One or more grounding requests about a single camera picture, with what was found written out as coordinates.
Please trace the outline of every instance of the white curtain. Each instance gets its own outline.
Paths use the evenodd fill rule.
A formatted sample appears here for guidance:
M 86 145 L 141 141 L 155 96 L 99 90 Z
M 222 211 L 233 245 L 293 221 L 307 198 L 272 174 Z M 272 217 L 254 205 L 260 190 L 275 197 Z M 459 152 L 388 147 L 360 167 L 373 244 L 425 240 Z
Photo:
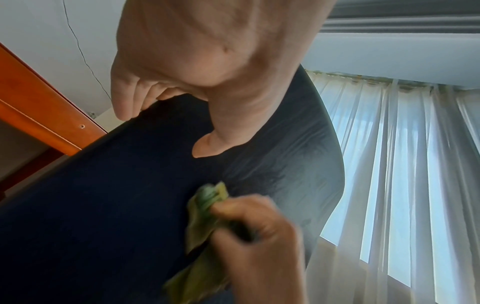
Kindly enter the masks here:
M 345 191 L 307 269 L 311 304 L 480 301 L 480 90 L 309 73 L 333 122 Z

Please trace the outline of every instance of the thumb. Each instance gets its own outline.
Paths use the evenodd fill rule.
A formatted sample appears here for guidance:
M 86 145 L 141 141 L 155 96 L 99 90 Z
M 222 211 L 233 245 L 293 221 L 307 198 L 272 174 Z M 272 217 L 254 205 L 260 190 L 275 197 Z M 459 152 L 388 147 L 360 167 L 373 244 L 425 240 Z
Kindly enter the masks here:
M 219 228 L 213 232 L 210 243 L 223 265 L 231 273 L 232 267 L 240 266 L 239 259 L 245 256 L 244 245 L 230 230 Z
M 232 145 L 222 140 L 218 132 L 213 130 L 213 132 L 204 135 L 194 144 L 191 153 L 194 158 L 208 157 L 219 155 L 231 147 Z

